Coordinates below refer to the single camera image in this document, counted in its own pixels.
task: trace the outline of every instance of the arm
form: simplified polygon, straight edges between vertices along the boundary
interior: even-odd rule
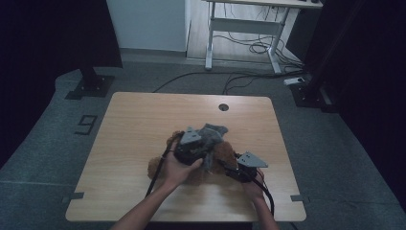
[[[165,159],[165,179],[162,185],[125,214],[110,230],[144,229],[164,200],[186,180],[191,171],[200,167],[202,159],[196,160],[191,166],[177,161],[173,155],[176,144],[172,144]]]
[[[259,170],[256,180],[259,183],[263,183],[262,176],[263,172]],[[242,183],[242,188],[244,189],[245,194],[251,199],[254,203],[254,207],[257,211],[260,229],[263,230],[279,230],[278,224],[275,222],[274,217],[269,210],[268,205],[266,204],[265,198],[263,197],[263,190],[256,185],[254,182]]]

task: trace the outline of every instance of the white wall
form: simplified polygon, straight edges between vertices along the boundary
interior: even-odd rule
[[[185,52],[190,0],[107,0],[120,48]]]

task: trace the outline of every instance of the person's left hand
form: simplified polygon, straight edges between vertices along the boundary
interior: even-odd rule
[[[177,142],[173,142],[164,164],[165,183],[174,187],[182,184],[188,178],[189,173],[199,168],[203,163],[203,159],[196,160],[190,166],[180,163],[173,155],[176,145]]]

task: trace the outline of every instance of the person's right hand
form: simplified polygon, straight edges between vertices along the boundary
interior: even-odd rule
[[[258,169],[256,180],[259,183],[263,184],[263,178],[264,178],[263,172],[260,169]],[[263,190],[256,183],[251,181],[248,183],[241,183],[241,185],[242,188],[244,189],[245,194],[247,194],[252,201],[256,199],[264,199]]]

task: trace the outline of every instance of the wooden table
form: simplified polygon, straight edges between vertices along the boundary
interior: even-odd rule
[[[312,3],[310,0],[204,0],[212,3],[212,14],[210,17],[209,28],[209,42],[206,50],[206,63],[205,68],[207,70],[212,69],[213,62],[213,33],[214,31],[220,32],[235,32],[246,33],[256,35],[272,35],[275,37],[272,42],[272,46],[268,49],[268,56],[271,60],[272,67],[275,74],[281,74],[281,67],[279,65],[279,59],[276,55],[276,49],[278,47],[283,28],[286,22],[286,18],[291,8],[298,9],[321,9],[323,4]],[[284,7],[286,10],[283,13],[283,17],[279,22],[269,21],[253,21],[253,20],[240,20],[234,18],[218,18],[215,17],[215,3],[232,3],[232,4],[245,4],[245,5],[262,5],[262,6],[274,6]]]
[[[220,104],[229,110],[221,111]],[[236,152],[249,150],[268,163],[265,181],[275,200],[277,221],[301,221],[299,195],[271,100],[264,97],[116,93],[66,212],[71,221],[115,221],[147,191],[149,159],[160,156],[175,130],[206,123],[226,126],[224,139]],[[200,186],[181,185],[167,198],[155,221],[255,221],[257,216],[240,184],[209,175]]]

